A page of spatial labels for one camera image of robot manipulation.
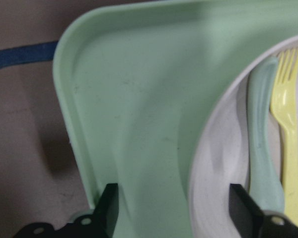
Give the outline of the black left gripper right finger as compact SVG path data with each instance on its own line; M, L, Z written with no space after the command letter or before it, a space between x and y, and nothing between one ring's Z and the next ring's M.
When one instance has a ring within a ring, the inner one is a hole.
M229 186L229 215L242 238L298 238L298 226L281 213L262 210L240 184Z

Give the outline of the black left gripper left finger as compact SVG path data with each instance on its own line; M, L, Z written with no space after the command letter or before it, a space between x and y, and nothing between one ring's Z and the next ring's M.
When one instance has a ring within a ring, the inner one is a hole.
M84 214L56 230L49 223L31 223L20 229L15 238L111 238L119 214L118 184L106 185L91 214Z

